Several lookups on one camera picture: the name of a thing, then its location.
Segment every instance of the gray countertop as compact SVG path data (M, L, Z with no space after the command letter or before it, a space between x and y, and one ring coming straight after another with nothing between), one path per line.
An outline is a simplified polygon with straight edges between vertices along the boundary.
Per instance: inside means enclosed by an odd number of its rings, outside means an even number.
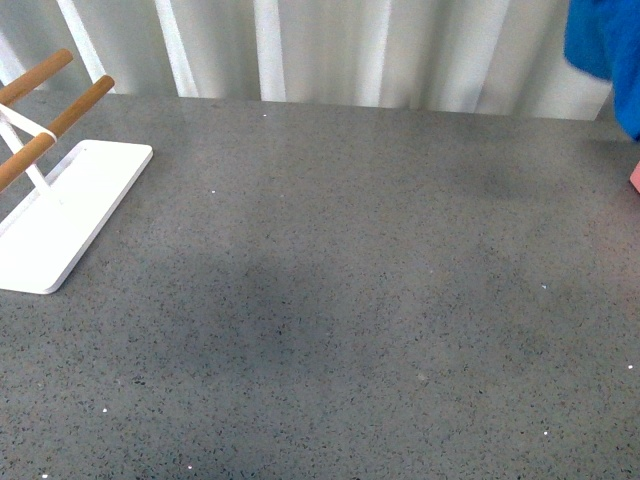
M640 477L614 124L112 95L43 169L83 138L155 156L57 293L0 292L1 478Z

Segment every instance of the drying rack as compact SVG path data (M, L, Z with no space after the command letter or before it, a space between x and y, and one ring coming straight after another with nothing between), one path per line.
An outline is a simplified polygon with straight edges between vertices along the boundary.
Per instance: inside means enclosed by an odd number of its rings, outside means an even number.
M46 128L9 108L73 56L59 50L0 90L2 191L26 172L35 188L0 223L0 289L55 292L153 155L148 145L83 140L45 177L35 162L113 86L105 75ZM14 127L33 136L23 145Z

